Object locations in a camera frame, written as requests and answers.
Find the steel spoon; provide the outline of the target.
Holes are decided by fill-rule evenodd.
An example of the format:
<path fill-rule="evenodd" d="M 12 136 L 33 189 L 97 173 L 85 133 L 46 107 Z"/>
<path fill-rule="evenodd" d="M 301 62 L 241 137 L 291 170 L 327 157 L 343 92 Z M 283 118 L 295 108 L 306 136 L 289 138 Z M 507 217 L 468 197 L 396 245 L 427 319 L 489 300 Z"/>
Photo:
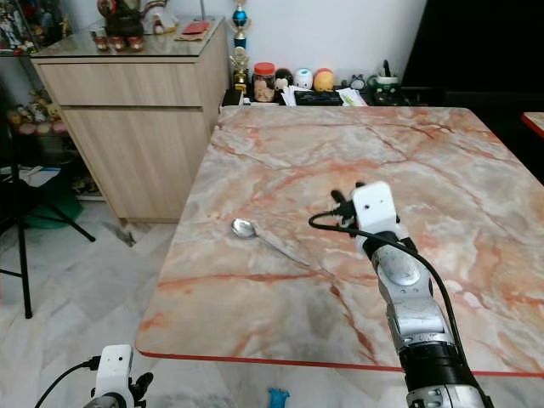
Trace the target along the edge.
<path fill-rule="evenodd" d="M 263 241 L 265 245 L 275 249 L 280 255 L 284 255 L 288 259 L 297 262 L 297 264 L 302 265 L 306 268 L 312 268 L 314 265 L 303 259 L 302 256 L 299 256 L 298 253 L 295 253 L 294 250 L 289 249 L 288 245 L 285 242 L 281 241 L 279 237 L 270 234 L 267 230 L 260 228 L 257 223 L 245 220 L 244 218 L 234 218 L 230 222 L 230 229 L 234 235 L 242 240 L 260 240 Z"/>

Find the white paper leaflet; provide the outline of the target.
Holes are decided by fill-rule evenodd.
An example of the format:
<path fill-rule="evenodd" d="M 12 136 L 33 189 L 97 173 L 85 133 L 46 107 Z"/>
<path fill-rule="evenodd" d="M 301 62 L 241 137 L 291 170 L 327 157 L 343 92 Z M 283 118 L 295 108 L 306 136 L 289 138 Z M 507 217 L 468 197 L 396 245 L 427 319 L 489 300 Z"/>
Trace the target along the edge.
<path fill-rule="evenodd" d="M 366 102 L 366 99 L 364 98 L 364 94 L 359 93 L 359 90 L 345 87 L 341 89 L 337 89 L 337 94 L 339 98 L 341 98 L 341 101 L 343 102 L 343 106 L 367 106 L 368 102 Z"/>

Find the flat black box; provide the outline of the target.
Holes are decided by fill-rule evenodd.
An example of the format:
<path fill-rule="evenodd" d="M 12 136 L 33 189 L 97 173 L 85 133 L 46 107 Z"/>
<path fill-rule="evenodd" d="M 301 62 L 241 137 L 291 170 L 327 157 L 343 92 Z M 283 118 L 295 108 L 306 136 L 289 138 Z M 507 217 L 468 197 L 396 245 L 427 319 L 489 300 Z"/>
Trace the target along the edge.
<path fill-rule="evenodd" d="M 343 106 L 343 98 L 338 92 L 294 92 L 294 101 L 298 106 Z"/>

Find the black and green mug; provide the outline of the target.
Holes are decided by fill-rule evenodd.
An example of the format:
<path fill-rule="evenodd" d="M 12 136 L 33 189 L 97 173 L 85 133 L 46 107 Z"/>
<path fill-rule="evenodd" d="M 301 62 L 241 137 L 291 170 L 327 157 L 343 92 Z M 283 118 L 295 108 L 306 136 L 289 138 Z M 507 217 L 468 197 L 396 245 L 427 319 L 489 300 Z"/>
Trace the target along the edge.
<path fill-rule="evenodd" d="M 374 105 L 378 106 L 401 106 L 407 105 L 407 101 L 400 92 L 400 78 L 391 71 L 391 66 L 386 59 L 381 70 L 377 74 L 366 79 Z"/>

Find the orange round figurine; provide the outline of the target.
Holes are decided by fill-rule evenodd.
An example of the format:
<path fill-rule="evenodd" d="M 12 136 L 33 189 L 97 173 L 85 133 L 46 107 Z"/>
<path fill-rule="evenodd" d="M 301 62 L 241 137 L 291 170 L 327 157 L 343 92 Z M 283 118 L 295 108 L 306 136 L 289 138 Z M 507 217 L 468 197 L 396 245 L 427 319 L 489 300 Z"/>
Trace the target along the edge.
<path fill-rule="evenodd" d="M 335 75 L 330 69 L 322 67 L 314 74 L 312 89 L 315 92 L 333 92 L 335 87 Z"/>

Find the jar with red lid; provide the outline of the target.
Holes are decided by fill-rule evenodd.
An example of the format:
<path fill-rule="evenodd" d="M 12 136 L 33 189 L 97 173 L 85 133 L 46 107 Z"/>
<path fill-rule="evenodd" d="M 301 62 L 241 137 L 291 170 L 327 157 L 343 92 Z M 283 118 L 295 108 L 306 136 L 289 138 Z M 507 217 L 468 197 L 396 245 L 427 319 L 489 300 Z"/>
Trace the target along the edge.
<path fill-rule="evenodd" d="M 275 101 L 275 70 L 271 62 L 258 62 L 252 70 L 252 100 L 260 104 Z"/>

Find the small blue object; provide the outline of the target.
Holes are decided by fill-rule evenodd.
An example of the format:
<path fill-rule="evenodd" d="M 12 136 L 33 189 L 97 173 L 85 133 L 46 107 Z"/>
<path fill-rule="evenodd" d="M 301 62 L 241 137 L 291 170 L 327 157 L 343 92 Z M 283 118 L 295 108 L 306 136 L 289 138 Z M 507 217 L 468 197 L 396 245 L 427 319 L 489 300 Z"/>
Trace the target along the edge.
<path fill-rule="evenodd" d="M 283 388 L 268 388 L 269 400 L 267 408 L 286 408 L 291 393 Z"/>

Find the black tripod stand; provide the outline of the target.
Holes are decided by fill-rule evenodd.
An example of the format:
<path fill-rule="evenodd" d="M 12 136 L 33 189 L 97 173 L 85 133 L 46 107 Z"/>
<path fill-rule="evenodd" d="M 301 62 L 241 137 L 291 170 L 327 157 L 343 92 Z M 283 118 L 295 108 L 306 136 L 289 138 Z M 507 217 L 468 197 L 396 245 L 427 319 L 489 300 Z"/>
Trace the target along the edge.
<path fill-rule="evenodd" d="M 0 232 L 15 228 L 17 232 L 17 252 L 19 253 L 20 271 L 15 272 L 11 269 L 1 268 L 0 272 L 3 275 L 10 275 L 19 277 L 22 282 L 22 297 L 25 311 L 25 319 L 32 318 L 32 306 L 31 306 L 31 291 L 30 291 L 30 268 L 28 268 L 25 230 L 27 225 L 24 223 L 24 218 L 27 215 L 31 215 L 31 211 L 35 207 L 44 203 L 42 194 L 35 191 L 35 187 L 32 187 L 23 179 L 20 175 L 20 153 L 17 144 L 15 143 L 14 129 L 11 125 L 3 125 L 3 131 L 7 136 L 8 144 L 11 148 L 11 163 L 8 164 L 8 176 L 7 178 L 1 178 L 0 184 L 0 209 L 1 209 L 1 223 Z M 70 228 L 77 230 L 82 237 L 85 237 L 87 241 L 94 242 L 96 237 L 87 232 L 78 225 L 78 222 L 73 218 L 66 217 L 57 206 L 52 203 L 47 203 L 47 207 L 54 211 L 58 215 L 59 221 L 65 222 Z"/>

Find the black television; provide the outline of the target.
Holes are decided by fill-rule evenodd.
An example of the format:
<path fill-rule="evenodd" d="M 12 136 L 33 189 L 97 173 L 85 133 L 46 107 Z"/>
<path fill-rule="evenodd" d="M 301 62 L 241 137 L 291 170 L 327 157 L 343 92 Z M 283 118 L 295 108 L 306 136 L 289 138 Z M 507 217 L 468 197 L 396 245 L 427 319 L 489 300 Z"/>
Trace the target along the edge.
<path fill-rule="evenodd" d="M 544 0 L 427 0 L 409 87 L 544 94 Z"/>

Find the green basin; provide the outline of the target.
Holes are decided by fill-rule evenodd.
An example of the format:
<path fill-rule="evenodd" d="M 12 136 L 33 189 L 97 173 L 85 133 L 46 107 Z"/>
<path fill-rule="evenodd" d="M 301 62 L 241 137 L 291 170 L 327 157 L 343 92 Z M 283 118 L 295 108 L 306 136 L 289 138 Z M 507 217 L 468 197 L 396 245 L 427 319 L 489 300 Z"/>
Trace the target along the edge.
<path fill-rule="evenodd" d="M 24 223 L 28 228 L 56 230 L 69 226 L 60 221 L 60 217 L 50 210 L 47 205 L 57 206 L 66 217 L 73 218 L 73 220 L 82 213 L 82 205 L 77 200 L 73 188 L 71 188 L 71 178 L 69 176 L 54 176 L 48 182 L 43 183 L 42 186 L 35 187 L 35 191 L 42 194 L 44 203 L 35 207 L 31 211 L 31 215 L 24 218 Z"/>

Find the gold and blue trophy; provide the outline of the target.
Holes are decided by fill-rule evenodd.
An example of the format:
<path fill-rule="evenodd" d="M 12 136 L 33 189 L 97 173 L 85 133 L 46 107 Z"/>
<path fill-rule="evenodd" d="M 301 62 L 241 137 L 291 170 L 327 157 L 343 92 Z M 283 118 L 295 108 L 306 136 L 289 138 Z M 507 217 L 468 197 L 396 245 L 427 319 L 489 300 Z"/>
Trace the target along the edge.
<path fill-rule="evenodd" d="M 244 5 L 246 0 L 235 0 L 235 10 L 230 16 L 233 24 L 234 37 L 233 51 L 230 54 L 234 89 L 241 94 L 248 93 L 249 84 L 249 57 L 247 52 L 246 31 L 250 23 L 248 12 Z"/>

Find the light wooden cabinet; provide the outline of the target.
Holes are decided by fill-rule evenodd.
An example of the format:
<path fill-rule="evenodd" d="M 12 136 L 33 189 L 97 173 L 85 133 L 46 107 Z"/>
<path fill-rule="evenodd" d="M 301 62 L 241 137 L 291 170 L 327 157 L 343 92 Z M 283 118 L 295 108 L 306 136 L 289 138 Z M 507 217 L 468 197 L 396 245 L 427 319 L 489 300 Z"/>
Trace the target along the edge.
<path fill-rule="evenodd" d="M 148 36 L 138 52 L 71 35 L 31 64 L 114 215 L 178 221 L 228 89 L 223 17 L 199 42 Z"/>

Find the red packet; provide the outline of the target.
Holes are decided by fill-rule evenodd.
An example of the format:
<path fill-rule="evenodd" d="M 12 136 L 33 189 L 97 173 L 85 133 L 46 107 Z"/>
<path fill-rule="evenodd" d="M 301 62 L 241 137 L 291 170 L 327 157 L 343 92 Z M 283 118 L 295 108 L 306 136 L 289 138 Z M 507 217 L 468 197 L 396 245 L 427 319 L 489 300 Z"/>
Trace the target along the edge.
<path fill-rule="evenodd" d="M 176 36 L 178 42 L 203 42 L 213 31 L 214 23 L 212 20 L 196 20 L 190 22 Z"/>

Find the glass figurine display case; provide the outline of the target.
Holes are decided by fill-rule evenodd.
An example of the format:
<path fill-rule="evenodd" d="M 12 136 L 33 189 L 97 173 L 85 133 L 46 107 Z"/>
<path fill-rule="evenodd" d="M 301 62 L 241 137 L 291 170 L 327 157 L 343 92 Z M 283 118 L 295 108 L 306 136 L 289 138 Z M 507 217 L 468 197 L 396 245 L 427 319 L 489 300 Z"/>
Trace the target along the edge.
<path fill-rule="evenodd" d="M 71 34 L 61 0 L 0 0 L 0 55 L 34 54 Z"/>

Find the dark seated statue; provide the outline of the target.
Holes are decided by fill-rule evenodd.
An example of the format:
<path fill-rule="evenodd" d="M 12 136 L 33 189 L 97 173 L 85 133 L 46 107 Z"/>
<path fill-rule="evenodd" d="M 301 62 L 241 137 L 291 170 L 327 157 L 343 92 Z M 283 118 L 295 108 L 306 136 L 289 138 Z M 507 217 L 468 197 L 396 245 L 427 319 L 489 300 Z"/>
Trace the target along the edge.
<path fill-rule="evenodd" d="M 105 37 L 117 52 L 138 52 L 144 49 L 144 27 L 140 12 L 131 0 L 94 0 L 104 17 Z"/>

